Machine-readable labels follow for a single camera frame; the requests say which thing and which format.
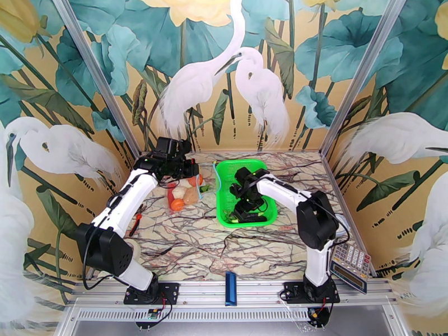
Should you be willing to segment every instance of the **calculator display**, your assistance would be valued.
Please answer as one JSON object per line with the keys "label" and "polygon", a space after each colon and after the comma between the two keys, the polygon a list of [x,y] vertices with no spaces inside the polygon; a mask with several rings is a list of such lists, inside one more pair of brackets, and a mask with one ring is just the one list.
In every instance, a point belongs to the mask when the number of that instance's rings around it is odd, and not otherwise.
{"label": "calculator display", "polygon": [[338,264],[334,264],[333,271],[340,273],[342,276],[346,277],[349,281],[352,281],[357,286],[364,288],[364,283],[362,281],[353,276],[349,271],[346,271],[344,268],[340,267]]}

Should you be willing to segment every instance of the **green basket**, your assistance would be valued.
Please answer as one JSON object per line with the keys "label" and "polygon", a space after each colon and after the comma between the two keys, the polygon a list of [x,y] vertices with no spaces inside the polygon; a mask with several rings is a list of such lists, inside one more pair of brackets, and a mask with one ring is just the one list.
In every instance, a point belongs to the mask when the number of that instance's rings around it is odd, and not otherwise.
{"label": "green basket", "polygon": [[261,222],[230,222],[227,219],[227,215],[232,212],[237,203],[237,199],[233,194],[230,193],[230,186],[236,182],[235,173],[238,169],[242,167],[247,167],[251,172],[257,171],[260,168],[267,169],[263,161],[254,159],[242,159],[242,160],[226,160],[222,161],[216,167],[216,171],[221,179],[221,189],[216,193],[216,211],[218,221],[226,227],[229,228],[242,228],[242,227],[253,227],[253,226],[266,226],[270,225],[277,219],[277,206],[276,202],[270,197],[263,197],[268,207],[263,215],[266,217],[267,221]]}

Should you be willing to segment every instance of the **white egret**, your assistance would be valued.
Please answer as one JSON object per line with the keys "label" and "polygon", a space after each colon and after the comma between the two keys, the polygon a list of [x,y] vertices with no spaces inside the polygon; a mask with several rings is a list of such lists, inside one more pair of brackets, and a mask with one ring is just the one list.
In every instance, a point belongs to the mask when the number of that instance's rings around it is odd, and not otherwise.
{"label": "white egret", "polygon": [[409,283],[415,305],[414,313],[437,316],[448,310],[448,172],[440,176],[431,188],[422,226],[412,245],[401,249],[409,253],[411,262],[420,263],[416,269],[403,274]]}
{"label": "white egret", "polygon": [[[4,127],[0,123],[0,134]],[[34,226],[22,201],[15,165],[7,175],[7,152],[0,148],[0,323],[23,319],[34,305],[29,281],[23,276],[27,238]]]}
{"label": "white egret", "polygon": [[79,174],[96,182],[104,181],[106,176],[116,186],[121,185],[122,170],[115,156],[71,125],[48,128],[37,118],[20,117],[6,126],[5,139],[8,174],[11,174],[14,150],[20,144],[29,160],[44,171]]}
{"label": "white egret", "polygon": [[212,96],[213,87],[225,69],[217,71],[241,47],[244,39],[246,22],[241,12],[241,2],[242,0],[230,0],[234,34],[226,49],[211,60],[185,65],[162,91],[159,101],[161,115],[158,115],[161,134],[177,137],[178,130],[183,135],[186,134],[184,113],[198,103],[207,102]]}
{"label": "white egret", "polygon": [[240,48],[221,69],[236,62],[236,87],[251,106],[258,126],[266,124],[267,147],[283,142],[290,118],[283,102],[282,82],[271,70],[263,68],[263,56],[254,48]]}
{"label": "white egret", "polygon": [[394,113],[366,122],[345,138],[341,164],[365,153],[384,156],[391,164],[410,158],[448,156],[448,132],[414,113]]}

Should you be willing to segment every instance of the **painted wall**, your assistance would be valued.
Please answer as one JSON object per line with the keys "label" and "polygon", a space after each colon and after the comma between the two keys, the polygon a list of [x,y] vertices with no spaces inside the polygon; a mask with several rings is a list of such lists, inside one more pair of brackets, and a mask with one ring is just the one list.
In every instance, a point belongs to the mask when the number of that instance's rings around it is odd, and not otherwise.
{"label": "painted wall", "polygon": [[77,50],[51,0],[0,10],[0,327],[52,334],[81,274],[73,231],[133,159],[102,97],[68,70]]}
{"label": "painted wall", "polygon": [[[141,149],[179,130],[206,151],[319,148],[387,0],[70,2]],[[240,46],[240,72],[215,76]]]}
{"label": "painted wall", "polygon": [[328,154],[378,274],[412,335],[448,332],[448,3],[407,0],[399,63],[360,92]]}

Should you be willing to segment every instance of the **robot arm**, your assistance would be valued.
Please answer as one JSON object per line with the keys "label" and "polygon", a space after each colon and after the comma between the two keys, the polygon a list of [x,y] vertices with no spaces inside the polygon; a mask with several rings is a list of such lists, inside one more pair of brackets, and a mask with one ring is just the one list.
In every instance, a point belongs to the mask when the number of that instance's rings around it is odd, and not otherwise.
{"label": "robot arm", "polygon": [[160,137],[156,149],[137,160],[128,180],[108,200],[106,208],[91,224],[79,225],[75,238],[83,259],[83,272],[86,265],[106,271],[151,295],[157,277],[133,259],[133,250],[123,237],[138,207],[164,176],[182,179],[199,174],[195,160],[185,158],[190,151],[191,144],[187,141]]}
{"label": "robot arm", "polygon": [[238,184],[233,184],[230,191],[240,199],[233,212],[240,222],[264,203],[262,195],[273,198],[296,214],[298,234],[307,250],[305,291],[311,301],[319,300],[329,287],[328,253],[339,227],[326,195],[296,189],[264,169],[251,173],[243,167],[235,178]]}

